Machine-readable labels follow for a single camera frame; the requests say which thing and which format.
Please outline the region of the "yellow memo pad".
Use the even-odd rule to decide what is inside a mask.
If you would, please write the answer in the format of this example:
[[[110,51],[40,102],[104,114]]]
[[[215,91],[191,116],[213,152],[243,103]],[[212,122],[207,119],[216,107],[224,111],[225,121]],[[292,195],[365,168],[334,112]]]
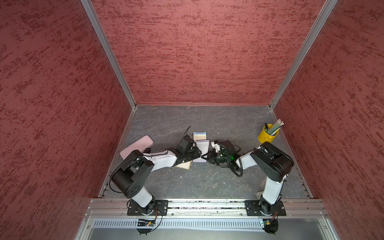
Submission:
[[[176,165],[176,167],[181,168],[181,169],[185,169],[185,170],[189,170],[191,168],[191,164],[192,164],[192,161],[180,163],[180,164]]]

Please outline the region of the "purple memo pad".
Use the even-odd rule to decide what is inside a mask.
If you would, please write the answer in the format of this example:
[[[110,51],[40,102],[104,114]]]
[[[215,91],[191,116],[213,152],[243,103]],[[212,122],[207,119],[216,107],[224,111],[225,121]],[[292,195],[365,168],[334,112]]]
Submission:
[[[209,150],[210,141],[209,140],[197,140],[196,141],[197,147],[199,151],[201,152],[201,156],[195,160],[193,160],[194,163],[206,163],[207,160],[203,159],[202,156],[206,155]]]

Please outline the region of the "blue memo pad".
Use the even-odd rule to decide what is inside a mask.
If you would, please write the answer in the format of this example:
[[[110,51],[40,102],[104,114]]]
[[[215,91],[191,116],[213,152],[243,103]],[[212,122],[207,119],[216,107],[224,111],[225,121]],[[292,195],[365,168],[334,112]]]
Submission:
[[[207,133],[206,132],[194,132],[193,133],[193,139],[194,139],[194,141],[206,140],[207,139]]]

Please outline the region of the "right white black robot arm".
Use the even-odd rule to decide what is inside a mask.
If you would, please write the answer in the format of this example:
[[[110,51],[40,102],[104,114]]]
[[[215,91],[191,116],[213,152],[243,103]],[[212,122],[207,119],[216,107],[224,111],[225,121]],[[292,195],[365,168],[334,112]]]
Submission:
[[[262,215],[271,216],[282,209],[279,206],[282,203],[282,188],[294,166],[294,161],[289,155],[269,142],[262,143],[244,155],[240,155],[241,148],[230,141],[214,141],[211,145],[213,149],[202,155],[208,163],[228,168],[239,178],[243,176],[245,169],[254,166],[264,172],[266,184],[257,206]]]

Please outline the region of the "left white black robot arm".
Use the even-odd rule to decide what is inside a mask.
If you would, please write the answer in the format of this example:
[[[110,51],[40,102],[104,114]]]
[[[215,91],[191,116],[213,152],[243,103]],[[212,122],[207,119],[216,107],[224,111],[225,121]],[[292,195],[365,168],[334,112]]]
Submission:
[[[172,168],[182,163],[200,158],[202,151],[195,145],[186,149],[178,146],[176,149],[165,150],[155,154],[145,154],[139,150],[132,151],[128,157],[113,171],[110,182],[128,199],[135,202],[149,215],[154,210],[155,198],[145,188],[145,182],[150,174],[163,168]]]

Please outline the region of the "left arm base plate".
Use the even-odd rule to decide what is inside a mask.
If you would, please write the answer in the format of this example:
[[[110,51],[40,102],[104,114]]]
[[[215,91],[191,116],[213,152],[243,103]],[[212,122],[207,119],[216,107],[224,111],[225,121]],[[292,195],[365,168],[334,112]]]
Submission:
[[[152,200],[146,207],[130,200],[127,203],[128,216],[166,216],[168,211],[168,200]]]

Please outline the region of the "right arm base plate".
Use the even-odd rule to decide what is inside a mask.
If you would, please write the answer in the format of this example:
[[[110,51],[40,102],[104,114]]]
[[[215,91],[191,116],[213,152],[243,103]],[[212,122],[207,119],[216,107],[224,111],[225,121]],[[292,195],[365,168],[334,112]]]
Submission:
[[[285,217],[287,215],[281,200],[277,201],[274,205],[259,200],[246,200],[244,203],[247,216],[274,217],[276,215],[277,217]]]

